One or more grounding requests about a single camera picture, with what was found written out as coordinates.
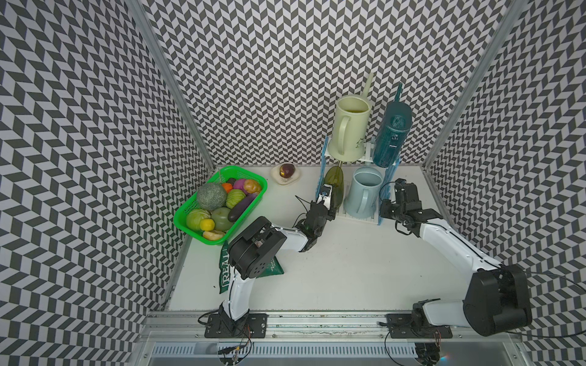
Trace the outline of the light blue watering can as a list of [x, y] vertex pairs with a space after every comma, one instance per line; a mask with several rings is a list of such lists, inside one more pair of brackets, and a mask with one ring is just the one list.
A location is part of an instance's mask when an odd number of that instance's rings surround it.
[[382, 183], [383, 176], [377, 169], [369, 166], [358, 168], [353, 174], [349, 193], [343, 202], [346, 213], [360, 220], [371, 218], [375, 214], [375, 204]]

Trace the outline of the blue white slatted shelf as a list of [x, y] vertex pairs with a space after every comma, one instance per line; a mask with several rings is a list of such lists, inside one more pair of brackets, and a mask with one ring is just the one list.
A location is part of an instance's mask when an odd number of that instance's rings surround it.
[[[326, 168], [326, 162], [327, 162], [327, 158], [329, 157], [329, 152], [327, 150], [329, 142], [331, 141], [331, 138], [329, 136], [325, 137], [325, 141], [324, 141], [324, 145], [320, 154], [320, 158], [321, 158], [321, 164], [320, 164], [320, 178], [317, 181], [317, 189], [316, 189], [316, 194], [315, 194], [315, 200], [317, 199], [317, 193], [318, 193], [318, 189], [320, 188], [320, 186], [322, 186], [324, 183], [324, 178], [326, 173], [328, 172], [325, 168]], [[360, 159], [360, 162], [364, 162], [366, 163], [364, 166], [370, 166], [370, 164], [372, 163], [372, 152], [374, 150], [374, 145], [371, 143], [368, 143], [366, 145], [366, 152], [365, 155]], [[344, 217], [347, 218], [349, 220], [354, 220], [354, 221], [365, 221], [365, 222], [371, 222], [373, 224], [381, 224], [383, 221], [383, 218], [381, 218], [379, 216], [379, 209], [380, 209], [380, 205], [381, 205], [381, 199], [391, 199], [394, 200], [395, 199], [395, 192], [394, 192], [394, 182], [393, 182], [393, 176], [395, 174], [396, 169], [398, 168], [398, 165], [400, 163], [400, 160], [396, 160], [393, 164], [391, 164], [388, 168], [386, 168], [385, 172], [382, 173], [383, 176], [383, 183], [382, 183], [382, 187], [380, 188], [380, 191], [378, 193], [378, 199], [377, 202], [375, 204], [375, 214], [371, 217], [371, 218], [367, 218], [367, 219], [356, 219], [354, 217], [349, 216], [346, 211], [343, 208], [343, 204], [340, 206], [337, 215], [335, 218], [340, 218], [340, 217]], [[346, 173], [343, 170], [343, 175], [344, 175], [344, 195], [343, 195], [343, 201], [346, 198], [346, 196], [349, 193], [349, 186], [351, 185], [352, 179], [353, 179], [353, 174], [354, 172], [351, 173]]]

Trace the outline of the olive transparent watering can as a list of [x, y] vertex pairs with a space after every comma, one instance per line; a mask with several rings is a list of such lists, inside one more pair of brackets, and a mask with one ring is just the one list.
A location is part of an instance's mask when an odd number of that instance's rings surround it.
[[332, 186], [330, 215], [335, 217], [343, 204], [344, 175], [341, 163], [331, 167], [325, 175], [324, 183]]

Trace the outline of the teal transparent watering can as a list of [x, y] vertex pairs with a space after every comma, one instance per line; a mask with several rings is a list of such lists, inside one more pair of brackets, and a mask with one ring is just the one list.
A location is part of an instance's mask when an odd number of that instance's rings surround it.
[[373, 162], [388, 168], [400, 156], [401, 148], [413, 125], [412, 109], [401, 102], [403, 84], [398, 83], [395, 98], [386, 106], [381, 127], [375, 139]]

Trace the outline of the cream watering can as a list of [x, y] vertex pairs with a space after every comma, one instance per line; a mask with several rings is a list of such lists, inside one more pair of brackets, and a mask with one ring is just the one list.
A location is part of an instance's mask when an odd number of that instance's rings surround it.
[[370, 73], [360, 94], [345, 95], [336, 103], [334, 129], [327, 150], [340, 162], [355, 162], [365, 155], [366, 130], [373, 106], [369, 100], [373, 79], [374, 73]]

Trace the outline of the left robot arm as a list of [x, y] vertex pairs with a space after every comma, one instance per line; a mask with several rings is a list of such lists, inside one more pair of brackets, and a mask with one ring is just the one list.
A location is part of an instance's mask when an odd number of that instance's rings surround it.
[[305, 219], [293, 228], [277, 227], [258, 217], [229, 245], [230, 285], [227, 299], [219, 308], [221, 324], [231, 332], [241, 329], [250, 312], [250, 295], [255, 279], [281, 250], [304, 253], [332, 221], [331, 209], [323, 201], [312, 202]]

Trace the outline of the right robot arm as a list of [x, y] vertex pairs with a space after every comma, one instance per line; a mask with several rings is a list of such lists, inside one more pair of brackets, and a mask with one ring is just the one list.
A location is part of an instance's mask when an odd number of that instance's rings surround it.
[[519, 265], [501, 264], [460, 235], [437, 211], [423, 208], [416, 184], [400, 178], [394, 192], [394, 199], [381, 201], [381, 216], [395, 221], [398, 233], [430, 244], [468, 283], [462, 300], [437, 298], [415, 303], [407, 323], [414, 337], [445, 326], [491, 336], [532, 323], [527, 276]]

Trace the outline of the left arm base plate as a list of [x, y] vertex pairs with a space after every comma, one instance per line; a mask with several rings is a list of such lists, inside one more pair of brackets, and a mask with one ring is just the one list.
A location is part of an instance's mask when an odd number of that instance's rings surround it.
[[245, 314], [239, 320], [232, 320], [225, 314], [212, 314], [208, 318], [204, 337], [206, 339], [264, 339], [266, 337], [268, 314]]

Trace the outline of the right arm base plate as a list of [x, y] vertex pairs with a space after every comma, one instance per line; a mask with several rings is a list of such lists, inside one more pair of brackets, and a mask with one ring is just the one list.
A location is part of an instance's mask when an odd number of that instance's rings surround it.
[[392, 339], [451, 339], [449, 326], [432, 326], [425, 317], [407, 313], [386, 314], [385, 323]]

